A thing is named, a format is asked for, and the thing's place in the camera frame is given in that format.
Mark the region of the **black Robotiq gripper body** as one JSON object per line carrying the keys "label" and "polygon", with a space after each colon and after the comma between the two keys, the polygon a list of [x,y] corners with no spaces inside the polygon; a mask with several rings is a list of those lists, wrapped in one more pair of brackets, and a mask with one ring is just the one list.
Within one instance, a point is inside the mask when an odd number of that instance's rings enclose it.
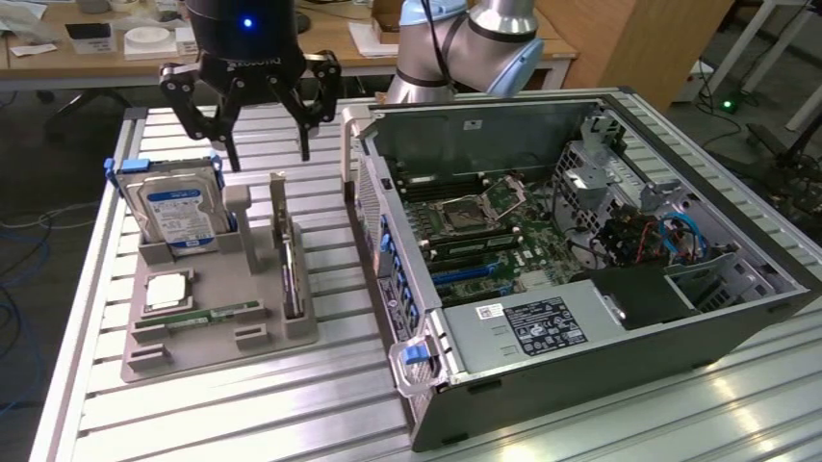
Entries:
{"label": "black Robotiq gripper body", "polygon": [[293,86],[305,70],[292,1],[187,1],[200,48],[199,79],[221,96],[263,104],[276,100],[268,79]]}

